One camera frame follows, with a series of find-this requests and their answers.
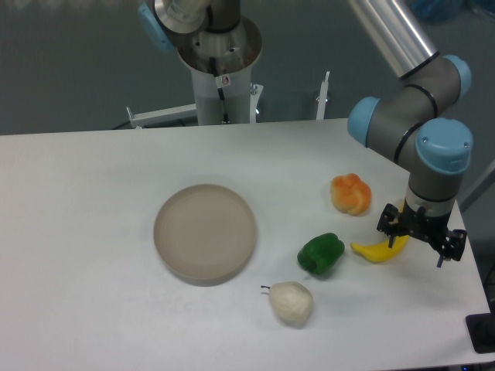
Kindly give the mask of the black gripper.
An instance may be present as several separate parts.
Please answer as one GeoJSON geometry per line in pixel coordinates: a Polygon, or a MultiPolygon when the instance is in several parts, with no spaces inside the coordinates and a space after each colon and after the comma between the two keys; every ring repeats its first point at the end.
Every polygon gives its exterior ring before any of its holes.
{"type": "Polygon", "coordinates": [[[447,260],[460,261],[466,246],[465,230],[448,230],[450,215],[428,216],[424,207],[414,211],[408,204],[404,204],[401,212],[388,203],[382,211],[377,230],[387,236],[389,248],[393,247],[397,237],[405,235],[429,243],[439,255],[436,266],[441,267],[447,260]]]}

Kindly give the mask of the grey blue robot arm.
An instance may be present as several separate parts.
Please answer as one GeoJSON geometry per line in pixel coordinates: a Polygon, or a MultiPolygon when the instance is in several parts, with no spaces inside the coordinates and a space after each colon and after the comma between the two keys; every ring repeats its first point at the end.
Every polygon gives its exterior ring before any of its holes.
{"type": "MultiPolygon", "coordinates": [[[[473,136],[442,112],[469,89],[469,66],[441,55],[403,1],[352,1],[350,7],[403,84],[390,100],[360,100],[347,120],[352,138],[409,174],[403,209],[386,206],[377,228],[391,242],[414,237],[440,261],[458,261],[467,235],[448,221],[473,136]]],[[[143,1],[138,18],[158,48],[176,51],[189,68],[199,124],[255,122],[251,67],[262,41],[239,2],[143,1]]]]}

